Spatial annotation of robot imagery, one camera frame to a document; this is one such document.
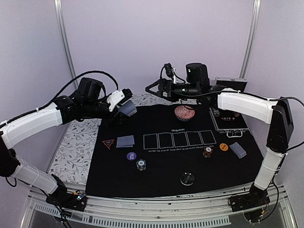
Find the stack of poker chips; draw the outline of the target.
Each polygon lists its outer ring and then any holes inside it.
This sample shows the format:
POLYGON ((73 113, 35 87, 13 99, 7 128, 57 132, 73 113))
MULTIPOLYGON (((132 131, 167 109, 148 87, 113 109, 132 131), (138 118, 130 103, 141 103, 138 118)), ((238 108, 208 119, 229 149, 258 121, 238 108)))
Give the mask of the stack of poker chips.
POLYGON ((139 171, 144 171, 146 169, 146 161, 144 159, 139 159, 136 162, 136 167, 139 171))

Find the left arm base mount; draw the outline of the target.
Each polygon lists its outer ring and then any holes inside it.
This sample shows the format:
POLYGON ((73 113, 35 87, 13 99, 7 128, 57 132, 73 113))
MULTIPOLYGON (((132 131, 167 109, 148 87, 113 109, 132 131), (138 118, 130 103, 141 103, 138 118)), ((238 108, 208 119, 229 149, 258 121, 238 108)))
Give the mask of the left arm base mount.
POLYGON ((57 189, 52 194, 48 194, 46 203, 60 208, 84 212, 87 203, 86 193, 81 190, 76 190, 73 193, 68 192, 67 187, 59 177, 54 174, 52 174, 52 177, 57 182, 57 189))

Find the orange big blind button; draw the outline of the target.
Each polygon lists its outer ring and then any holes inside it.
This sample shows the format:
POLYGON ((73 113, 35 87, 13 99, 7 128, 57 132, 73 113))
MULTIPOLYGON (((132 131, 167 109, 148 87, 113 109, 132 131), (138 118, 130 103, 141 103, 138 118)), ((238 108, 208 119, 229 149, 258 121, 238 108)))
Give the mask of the orange big blind button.
POLYGON ((222 151, 226 152, 226 151, 229 149, 229 146, 228 146, 226 143, 221 143, 221 144, 219 145, 219 148, 220 148, 222 151))

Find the purple small blind button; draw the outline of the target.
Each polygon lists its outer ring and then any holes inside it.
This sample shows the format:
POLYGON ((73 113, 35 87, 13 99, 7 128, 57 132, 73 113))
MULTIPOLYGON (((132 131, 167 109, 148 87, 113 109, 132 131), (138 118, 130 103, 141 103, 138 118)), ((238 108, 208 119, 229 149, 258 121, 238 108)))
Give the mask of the purple small blind button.
POLYGON ((134 153, 134 152, 129 152, 129 153, 127 153, 127 155, 126 155, 126 158, 127 158, 127 160, 129 160, 129 161, 135 160, 136 157, 137 157, 137 155, 136 155, 136 153, 134 153))

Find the blue playing card deck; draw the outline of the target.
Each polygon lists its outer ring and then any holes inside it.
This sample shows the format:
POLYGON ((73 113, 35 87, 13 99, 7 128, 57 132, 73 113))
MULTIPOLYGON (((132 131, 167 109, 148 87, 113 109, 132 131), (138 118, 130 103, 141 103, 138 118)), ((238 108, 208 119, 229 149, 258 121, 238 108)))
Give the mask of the blue playing card deck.
POLYGON ((119 111, 124 115, 131 117, 137 112, 137 109, 135 104, 131 100, 129 100, 119 108, 119 111))

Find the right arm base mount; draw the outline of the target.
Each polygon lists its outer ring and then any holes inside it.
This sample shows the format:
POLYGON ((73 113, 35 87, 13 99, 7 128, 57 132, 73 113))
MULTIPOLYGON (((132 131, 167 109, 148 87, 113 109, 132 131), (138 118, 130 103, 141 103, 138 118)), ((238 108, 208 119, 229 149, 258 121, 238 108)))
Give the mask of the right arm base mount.
POLYGON ((228 205, 233 212, 260 207, 260 209, 243 214, 250 223, 259 223, 263 219, 269 208, 269 203, 270 199, 267 190, 261 190, 254 184, 251 185, 249 193, 243 195, 234 194, 228 199, 228 205))

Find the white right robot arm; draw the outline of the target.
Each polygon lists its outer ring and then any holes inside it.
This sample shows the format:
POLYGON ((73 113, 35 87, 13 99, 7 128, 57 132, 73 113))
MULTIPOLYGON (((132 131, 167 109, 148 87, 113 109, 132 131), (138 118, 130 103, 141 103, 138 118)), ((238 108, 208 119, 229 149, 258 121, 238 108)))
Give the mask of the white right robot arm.
POLYGON ((160 77, 146 86, 145 91, 167 101, 195 99, 221 110, 228 110, 256 118, 269 125, 266 141, 266 155, 258 175, 251 186, 252 192, 246 195, 249 207, 256 207, 264 199, 264 193, 274 176, 280 171, 288 151, 294 130, 289 97, 278 99, 234 90, 223 85, 211 86, 207 67, 201 63, 186 65, 187 78, 178 83, 178 77, 170 63, 164 64, 167 79, 160 77))

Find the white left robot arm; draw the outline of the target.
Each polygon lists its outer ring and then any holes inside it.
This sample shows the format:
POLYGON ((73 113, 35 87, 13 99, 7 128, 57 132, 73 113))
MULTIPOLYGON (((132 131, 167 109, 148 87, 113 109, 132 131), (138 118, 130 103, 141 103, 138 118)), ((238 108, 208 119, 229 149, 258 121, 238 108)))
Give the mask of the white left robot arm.
POLYGON ((71 197, 59 177, 47 174, 37 167, 18 158, 14 147, 20 142, 49 128, 65 125, 72 121, 101 119, 111 124, 120 123, 128 116, 120 108, 132 97, 130 89, 116 89, 107 93, 104 84, 88 74, 102 74, 118 83, 109 73, 99 70, 87 71, 78 76, 80 84, 71 95, 61 93, 68 82, 45 105, 20 114, 0 124, 0 175, 12 177, 52 196, 60 206, 67 206, 71 197))

